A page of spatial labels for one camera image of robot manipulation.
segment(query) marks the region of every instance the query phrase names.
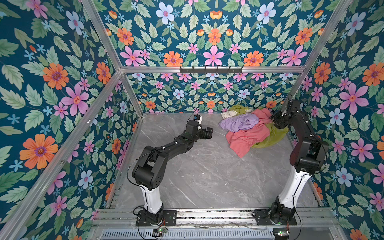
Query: flower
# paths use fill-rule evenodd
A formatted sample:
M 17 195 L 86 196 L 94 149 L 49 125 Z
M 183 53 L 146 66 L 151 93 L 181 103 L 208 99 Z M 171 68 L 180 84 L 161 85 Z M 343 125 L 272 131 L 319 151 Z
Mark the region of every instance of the flower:
M 180 57 L 179 53 L 174 51 L 169 51 L 169 53 L 164 54 L 165 59 L 164 63 L 167 64 L 167 67 L 181 67 L 183 59 Z
M 268 6 L 263 4 L 260 7 L 260 14 L 257 15 L 257 21 L 260 21 L 260 22 L 263 21 L 263 24 L 267 24 L 269 22 L 269 18 L 274 17 L 276 15 L 276 10 L 273 9 L 274 6 L 275 6 L 275 4 L 273 2 L 268 3 Z
M 135 39 L 132 36 L 131 31 L 127 31 L 126 28 L 118 29 L 117 36 L 119 41 L 124 43 L 125 45 L 132 45 Z
M 155 83 L 156 85 L 156 88 L 159 88 L 160 90 L 163 89 L 164 85 L 163 85 L 163 82 L 159 82 L 157 81 L 157 83 Z
M 346 100 L 341 103 L 340 109 L 346 109 L 349 106 L 349 112 L 352 115 L 355 115 L 358 108 L 357 105 L 365 107 L 368 105 L 368 100 L 366 98 L 361 98 L 368 90 L 368 86 L 363 86 L 356 91 L 356 85 L 351 83 L 348 87 L 348 92 L 342 92 L 339 94 L 340 98 Z
M 147 101 L 145 103 L 146 107 L 149 108 L 149 109 L 155 109 L 156 108 L 156 104 L 152 101 Z
M 368 240 L 366 235 L 362 234 L 359 229 L 352 229 L 349 236 L 352 240 Z
M 195 81 L 195 83 L 191 83 L 191 89 L 193 90 L 196 90 L 196 89 L 200 89 L 200 86 L 201 84 L 198 84 L 197 81 Z
M 311 116 L 314 116 L 314 117 L 318 117 L 320 116 L 320 113 L 319 113 L 319 108 L 317 108 L 316 106 L 313 106 L 313 108 L 311 109 Z
M 109 72 L 109 67 L 104 62 L 97 64 L 96 73 L 99 75 L 100 82 L 103 82 L 104 85 L 109 82 L 111 73 Z
M 162 75 L 160 76 L 161 79 L 166 79 L 166 81 L 168 82 L 169 79 L 173 79 L 173 76 L 172 76 L 172 73 L 162 73 Z
M 329 68 L 329 63 L 322 63 L 320 66 L 316 68 L 316 72 L 314 74 L 315 82 L 318 84 L 323 84 L 329 78 L 328 74 L 331 73 L 331 69 Z
M 60 90 L 62 87 L 65 87 L 70 79 L 67 77 L 67 70 L 63 69 L 63 66 L 60 64 L 50 63 L 49 68 L 45 67 L 43 72 L 44 81 L 48 82 L 48 86 Z
M 293 64 L 300 65 L 300 58 L 303 58 L 308 54 L 307 52 L 301 52 L 302 50 L 302 45 L 300 45 L 295 52 L 292 49 L 289 49 L 287 52 L 288 57 L 284 58 L 281 62 L 287 63 L 287 66 L 292 66 Z
M 246 98 L 247 96 L 249 96 L 251 93 L 248 91 L 248 89 L 241 89 L 240 91 L 239 91 L 239 94 L 238 94 L 238 97 L 239 98 Z
M 379 192 L 376 193 L 376 196 L 373 193 L 369 194 L 372 198 L 369 203 L 376 205 L 377 210 L 381 211 L 384 208 L 384 198 L 381 198 Z
M 341 79 L 341 83 L 339 83 L 338 87 L 340 87 L 340 90 L 348 90 L 348 85 L 351 84 L 351 81 L 349 81 L 349 78 L 346 77 L 345 79 Z
M 339 177 L 337 181 L 340 184 L 345 184 L 345 186 L 350 187 L 351 182 L 350 180 L 353 180 L 353 176 L 350 173 L 347 173 L 347 169 L 345 167 L 341 168 L 340 170 L 336 170 L 336 175 Z
M 277 58 L 283 59 L 283 57 L 287 56 L 288 50 L 284 50 L 284 48 L 277 53 Z
M 121 147 L 121 141 L 120 139 L 116 138 L 112 143 L 112 152 L 113 154 L 118 154 Z
M 209 78 L 209 80 L 213 81 L 218 77 L 218 73 L 207 73 L 205 76 Z
M 345 30 L 349 30 L 348 31 L 348 36 L 352 36 L 352 34 L 355 32 L 355 29 L 356 30 L 360 30 L 363 26 L 363 22 L 362 20 L 365 18 L 365 12 L 362 12 L 360 15 L 359 13 L 355 13 L 352 18 L 351 18 L 351 22 L 350 23 L 347 23 L 347 25 L 345 26 Z
M 111 190 L 113 188 L 113 183 L 111 183 L 106 191 L 106 195 L 105 195 L 105 201 L 108 201 L 109 199 L 109 195 L 111 194 Z
M 261 86 L 262 89 L 263 89 L 263 88 L 267 88 L 268 85 L 269 85 L 269 83 L 268 83 L 267 81 L 264 81 L 264 82 L 261 82 L 261 83 L 260 83 L 260 86 Z
M 227 36 L 232 36 L 232 35 L 233 35 L 233 30 L 228 28 L 228 29 L 226 30 L 225 34 L 226 34 Z
M 210 49 L 211 53 L 204 52 L 204 57 L 207 58 L 204 65 L 209 65 L 212 63 L 212 66 L 216 63 L 216 65 L 221 65 L 221 60 L 219 58 L 222 58 L 224 56 L 223 52 L 217 52 L 217 46 L 213 45 Z
M 95 144 L 92 143 L 92 141 L 85 142 L 85 147 L 83 151 L 86 151 L 87 155 L 89 155 L 89 152 L 93 152 L 93 147 Z
M 88 104 L 85 100 L 89 98 L 89 94 L 81 93 L 81 87 L 79 84 L 74 86 L 74 91 L 69 87 L 66 87 L 65 90 L 70 97 L 63 97 L 61 102 L 67 106 L 72 105 L 70 108 L 71 116 L 76 115 L 78 109 L 80 113 L 84 114 L 88 110 Z
M 369 150 L 372 150 L 373 145 L 370 144 L 370 143 L 367 143 L 367 144 L 364 145 L 364 140 L 362 138 L 360 138 L 358 140 L 358 144 L 359 145 L 357 145 L 355 142 L 351 142 L 351 147 L 356 149 L 356 150 L 353 150 L 351 152 L 351 155 L 352 156 L 359 155 L 360 162 L 364 162 L 365 161 L 365 157 L 367 157 L 369 159 L 373 159 L 372 153 L 368 152 Z
M 323 191 L 321 190 L 321 188 L 319 187 L 319 185 L 317 183 L 313 183 L 313 186 L 315 187 L 316 191 L 317 191 L 317 194 L 319 195 L 320 197 L 320 200 L 323 199 L 323 195 L 321 194 Z
M 27 160 L 24 166 L 32 169 L 37 164 L 37 169 L 42 169 L 47 166 L 46 162 L 51 162 L 55 156 L 53 153 L 57 152 L 57 144 L 53 144 L 55 140 L 48 136 L 45 139 L 44 134 L 36 134 L 35 140 L 28 138 L 23 147 L 27 148 L 20 151 L 20 160 Z
M 320 101 L 320 97 L 322 97 L 324 94 L 321 92 L 322 87 L 315 87 L 313 92 L 311 92 L 311 96 L 313 96 L 312 101 L 316 100 L 316 102 Z
M 310 37 L 312 37 L 312 28 L 304 28 L 302 31 L 300 31 L 295 40 L 297 45 L 303 45 L 304 43 L 308 42 L 310 40 Z
M 172 14 L 173 8 L 171 5 L 165 5 L 163 2 L 159 3 L 159 10 L 156 10 L 156 15 L 159 18 L 162 18 L 163 24 L 167 25 L 168 21 L 175 20 L 175 16 Z
M 93 182 L 92 170 L 88 170 L 87 172 L 83 171 L 80 175 L 81 179 L 79 180 L 79 187 L 83 186 L 83 189 L 87 189 L 88 185 Z
M 240 82 L 241 80 L 245 80 L 246 75 L 248 75 L 248 73 L 236 73 L 233 79 L 237 79 L 237 82 Z
M 14 172 L 17 172 L 17 170 L 19 169 L 19 168 L 23 168 L 23 166 L 22 166 L 22 161 L 18 161 L 17 159 L 15 159 L 14 160 L 14 163 L 15 164 L 12 164 L 11 166 L 9 166 L 9 168 L 13 168 L 13 171 Z
M 282 73 L 279 75 L 279 78 L 282 78 L 283 81 L 286 81 L 287 78 L 291 78 L 293 76 L 293 73 Z
M 138 81 L 142 81 L 145 78 L 145 75 L 142 73 L 133 73 L 132 77 L 137 78 Z
M 78 84 L 81 86 L 81 90 L 86 90 L 88 91 L 88 87 L 91 85 L 88 83 L 88 79 L 81 78 L 81 81 L 78 82 Z
M 58 196 L 56 202 L 50 204 L 50 207 L 52 209 L 52 212 L 50 214 L 51 217 L 55 214 L 60 216 L 61 210 L 67 208 L 67 204 L 65 203 L 65 201 L 67 201 L 67 197 L 61 198 L 61 196 Z
M 275 100 L 271 100 L 271 101 L 266 103 L 265 107 L 268 109 L 271 109 L 271 108 L 276 107 L 276 105 L 277 105 L 277 102 Z
M 65 15 L 67 15 L 67 18 L 69 19 L 68 21 L 68 26 L 74 30 L 76 29 L 76 32 L 79 36 L 82 35 L 82 32 L 81 30 L 84 29 L 84 25 L 82 22 L 79 21 L 79 15 L 77 15 L 76 12 L 71 12 L 70 11 L 66 11 L 65 12 Z
M 232 54 L 234 54 L 234 53 L 238 53 L 239 49 L 240 49 L 240 46 L 238 43 L 236 43 L 235 45 L 234 44 L 231 45 L 231 48 L 229 49 L 229 51 L 232 51 Z
M 337 139 L 335 139 L 335 143 L 332 143 L 332 146 L 334 147 L 333 151 L 341 154 L 342 153 L 341 151 L 345 150 L 345 147 L 343 147 L 343 144 L 344 144 L 343 141 L 339 142 Z
M 221 33 L 217 28 L 214 28 L 211 30 L 211 32 L 208 34 L 208 41 L 212 43 L 212 45 L 216 45 L 220 42 Z
M 203 36 L 204 35 L 204 30 L 200 29 L 196 33 L 198 36 Z
M 196 51 L 198 51 L 199 49 L 197 48 L 197 44 L 193 44 L 191 43 L 191 46 L 188 47 L 189 49 L 189 53 L 196 53 Z
M 192 76 L 189 73 L 177 73 L 179 75 L 179 81 L 188 82 L 189 79 L 192 79 Z
M 67 173 L 66 171 L 62 171 L 57 175 L 56 179 L 53 181 L 51 186 L 48 188 L 48 191 L 47 191 L 48 195 L 51 195 L 53 193 L 53 191 L 55 190 L 55 185 L 56 185 L 56 187 L 59 187 L 59 188 L 63 187 L 63 181 L 61 181 L 60 179 L 62 179 L 66 173 Z
M 244 66 L 246 67 L 255 67 L 260 66 L 260 63 L 264 61 L 262 58 L 264 55 L 259 53 L 259 51 L 254 51 L 253 53 L 248 53 L 247 57 L 244 58 Z
M 227 83 L 224 83 L 224 89 L 229 90 L 233 88 L 233 83 L 230 83 L 229 81 Z
M 211 11 L 209 13 L 209 16 L 212 18 L 212 19 L 220 19 L 222 16 L 223 16 L 223 12 L 222 11 Z
M 178 90 L 178 89 L 175 89 L 175 92 L 172 93 L 173 96 L 176 96 L 177 99 L 180 99 L 180 98 L 183 98 L 184 97 L 184 91 L 183 90 Z
M 321 17 L 321 15 L 323 15 L 323 10 L 319 10 L 317 11 L 315 14 L 314 14 L 314 18 L 318 19 L 319 17 Z
M 207 107 L 209 108 L 209 109 L 212 109 L 212 108 L 214 108 L 215 107 L 215 102 L 214 101 L 208 101 L 207 102 Z
M 384 81 L 384 63 L 378 63 L 377 65 L 374 63 L 369 66 L 369 69 L 365 69 L 364 77 L 362 81 L 365 82 L 367 86 L 377 86 L 380 84 L 380 81 Z
M 138 67 L 139 63 L 140 64 L 145 63 L 142 58 L 139 58 L 139 56 L 140 56 L 140 51 L 139 50 L 134 50 L 133 53 L 132 53 L 131 48 L 128 47 L 128 46 L 125 46 L 125 51 L 126 51 L 126 53 L 125 52 L 121 52 L 120 56 L 122 56 L 124 58 L 127 58 L 127 60 L 125 60 L 125 64 L 127 66 L 130 66 L 130 65 L 133 64 L 133 66 Z
M 122 101 L 119 106 L 120 106 L 120 112 L 121 113 L 127 112 L 127 104 L 125 104 L 125 101 Z
M 46 11 L 48 11 L 48 8 L 43 4 L 41 5 L 40 4 L 41 4 L 40 0 L 29 0 L 28 2 L 25 3 L 27 7 L 33 10 L 33 13 L 37 18 L 42 16 L 43 18 L 48 19 L 47 14 L 45 13 Z
M 67 159 L 67 162 L 71 162 L 71 161 L 72 161 L 72 156 L 73 156 L 73 157 L 78 157 L 78 156 L 79 156 L 79 153 L 75 151 L 75 150 L 79 149 L 79 147 L 80 147 L 80 144 L 77 144 L 76 147 L 74 148 L 72 154 L 71 154 L 70 157 Z

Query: crumpled fabric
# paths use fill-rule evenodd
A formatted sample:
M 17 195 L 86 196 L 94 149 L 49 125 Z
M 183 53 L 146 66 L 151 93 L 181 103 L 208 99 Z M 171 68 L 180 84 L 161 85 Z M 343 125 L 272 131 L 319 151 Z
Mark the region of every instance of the crumpled fabric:
M 253 112 L 253 109 L 249 109 L 249 107 L 244 107 L 241 105 L 233 105 L 229 110 L 233 110 L 238 112 L 239 114 L 244 114 L 244 113 L 251 113 Z
M 229 147 L 239 156 L 244 157 L 251 148 L 257 142 L 262 142 L 270 135 L 270 130 L 266 126 L 273 121 L 269 119 L 272 115 L 266 108 L 256 109 L 252 112 L 259 118 L 259 122 L 251 129 L 240 130 L 238 132 L 229 131 L 226 134 L 226 139 L 229 143 Z
M 266 127 L 269 128 L 270 135 L 266 139 L 264 139 L 262 142 L 255 143 L 252 147 L 256 147 L 256 148 L 270 147 L 280 142 L 288 133 L 288 126 L 286 126 L 283 129 L 278 129 L 273 125 L 273 123 L 267 123 Z
M 253 128 L 259 122 L 259 118 L 252 113 L 245 113 L 236 117 L 226 118 L 219 126 L 231 132 Z

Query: small blue flower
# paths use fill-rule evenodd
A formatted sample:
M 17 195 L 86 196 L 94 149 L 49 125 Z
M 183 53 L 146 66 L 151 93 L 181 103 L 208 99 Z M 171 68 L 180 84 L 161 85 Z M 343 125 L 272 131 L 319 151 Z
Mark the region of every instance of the small blue flower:
M 56 191 L 54 191 L 53 194 L 57 197 L 60 194 L 60 189 L 56 188 Z
M 110 18 L 109 15 L 104 15 L 106 21 L 108 21 L 108 23 L 110 23 L 112 21 L 112 19 Z
M 207 15 L 207 16 L 204 16 L 203 21 L 205 21 L 205 23 L 209 22 L 209 21 L 210 21 L 210 20 L 209 20 L 209 16 L 208 16 L 208 15 Z
M 369 10 L 368 10 L 368 12 L 369 12 L 369 13 L 372 13 L 372 12 L 373 12 L 373 10 L 375 10 L 375 9 L 376 9 L 375 5 L 376 5 L 376 4 L 374 4 L 372 7 L 370 7 L 370 8 L 369 8 Z
M 118 18 L 120 18 L 120 20 L 123 21 L 123 20 L 124 20 L 124 15 L 122 15 L 121 13 L 119 13 Z
M 47 132 L 51 131 L 49 129 L 49 125 L 47 125 L 46 127 L 44 125 L 42 125 L 41 128 L 42 128 L 42 130 L 40 131 L 40 133 L 44 133 L 45 135 L 47 135 Z
M 82 33 L 83 33 L 83 38 L 85 38 L 85 39 L 88 39 L 88 35 L 87 35 L 87 32 L 86 31 L 81 31 Z
M 45 20 L 44 22 L 41 22 L 41 24 L 44 26 L 44 29 L 46 29 L 46 30 L 48 30 L 48 31 L 50 31 L 51 30 L 51 25 L 50 25 L 50 23 L 48 23 L 48 21 L 47 20 Z
M 307 15 L 307 19 L 311 20 L 313 18 L 313 13 Z
M 169 22 L 169 24 L 168 24 L 167 28 L 169 28 L 170 30 L 172 30 L 172 29 L 175 29 L 175 24 L 174 24 L 174 23 L 171 23 L 171 22 Z
M 341 75 L 342 75 L 343 77 L 346 77 L 346 76 L 348 75 L 348 73 L 349 73 L 349 72 L 347 72 L 347 70 L 344 70 L 344 71 L 341 73 Z
M 70 180 L 70 178 L 68 178 L 67 180 L 64 181 L 65 185 L 64 187 L 68 187 L 70 185 L 70 183 L 72 182 L 72 180 Z
M 36 46 L 38 47 L 37 48 L 38 52 L 44 53 L 46 51 L 46 49 L 44 49 L 44 45 L 36 44 Z
M 331 78 L 333 78 L 334 76 L 336 76 L 336 70 L 334 71 L 331 71 L 331 74 L 329 75 Z
M 331 177 L 332 177 L 332 180 L 333 180 L 333 181 L 336 181 L 336 180 L 339 178 L 339 177 L 336 176 L 335 174 L 332 174 Z
M 380 234 L 378 234 L 374 229 L 371 231 L 373 237 L 379 239 Z
M 346 39 L 347 38 L 347 32 L 345 31 L 340 38 L 341 38 L 341 40 Z
M 352 16 L 346 17 L 345 20 L 344 20 L 345 23 L 349 23 L 351 21 L 351 18 L 352 18 Z
M 256 29 L 260 30 L 264 26 L 261 23 L 256 23 Z
M 323 22 L 324 20 L 326 20 L 326 19 L 327 19 L 327 16 L 328 16 L 327 14 L 321 16 L 321 18 L 320 18 L 320 22 Z
M 367 211 L 371 214 L 374 213 L 376 210 L 372 208 L 372 204 L 369 204 L 367 207 Z
M 36 58 L 34 57 L 35 54 L 34 54 L 33 52 L 29 53 L 27 50 L 25 50 L 25 53 L 26 53 L 26 54 L 24 54 L 24 57 L 29 58 L 30 61 L 31 61 L 32 59 L 36 59 Z
M 352 163 L 355 163 L 355 157 L 349 156 L 348 160 Z
M 9 168 L 13 168 L 14 170 L 14 172 L 17 172 L 17 170 L 19 169 L 19 168 L 23 168 L 23 166 L 22 166 L 22 163 L 23 163 L 23 161 L 18 161 L 17 159 L 15 159 L 15 161 L 14 161 L 14 163 L 15 164 L 12 164 L 11 166 L 9 166 Z
M 43 112 L 46 113 L 47 116 L 49 116 L 49 114 L 52 114 L 52 108 L 50 108 L 49 106 L 47 106 L 47 108 L 43 109 Z
M 60 3 L 57 3 L 57 9 L 60 10 L 60 12 L 63 12 L 63 6 L 60 5 Z
M 64 231 L 61 233 L 61 234 L 64 234 L 64 236 L 65 235 L 67 235 L 67 233 L 70 231 L 70 227 L 69 226 L 65 226 L 64 227 Z
M 340 170 L 341 165 L 339 165 L 338 163 L 336 163 L 336 164 L 335 164 L 335 167 L 336 167 L 337 170 Z
M 223 19 L 221 19 L 221 21 L 226 23 L 228 21 L 228 15 L 227 16 L 223 16 Z
M 259 10 L 256 9 L 256 11 L 253 11 L 252 13 L 252 16 L 257 17 L 257 15 L 259 15 Z
M 18 121 L 18 119 L 20 119 L 20 117 L 16 117 L 15 114 L 12 114 L 12 117 L 7 117 L 7 119 L 10 120 L 10 121 L 12 121 L 12 122 L 11 122 L 12 125 L 14 125 L 15 122 L 16 122 L 16 123 L 20 123 L 20 122 Z
M 85 71 L 85 69 L 83 69 L 83 71 L 81 72 L 81 74 L 83 75 L 83 77 L 86 77 L 88 73 Z

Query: black robot arm segment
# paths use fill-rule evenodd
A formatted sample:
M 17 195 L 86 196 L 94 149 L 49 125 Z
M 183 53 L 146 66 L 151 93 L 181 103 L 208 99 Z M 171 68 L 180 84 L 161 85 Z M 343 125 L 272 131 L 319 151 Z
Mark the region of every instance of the black robot arm segment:
M 147 155 L 147 157 L 141 157 L 132 172 L 137 184 L 145 186 L 148 190 L 157 188 L 163 180 L 170 159 L 189 151 L 197 140 L 212 137 L 213 129 L 201 128 L 198 121 L 200 118 L 200 115 L 194 115 L 194 119 L 187 122 L 185 131 L 175 137 L 173 142 L 161 147 L 144 148 L 141 156 Z
M 320 140 L 309 123 L 308 116 L 300 110 L 298 100 L 289 100 L 285 113 L 278 111 L 271 118 L 278 129 L 291 125 L 296 130 L 298 143 L 290 156 L 290 164 L 297 172 L 314 174 L 323 165 L 328 143 Z

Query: purple cloth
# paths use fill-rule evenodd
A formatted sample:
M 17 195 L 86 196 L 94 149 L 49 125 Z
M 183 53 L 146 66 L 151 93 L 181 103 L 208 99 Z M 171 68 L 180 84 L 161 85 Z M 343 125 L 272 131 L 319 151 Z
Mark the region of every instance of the purple cloth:
M 259 118 L 252 113 L 245 113 L 239 116 L 226 118 L 219 123 L 221 128 L 231 132 L 253 128 L 259 122 Z

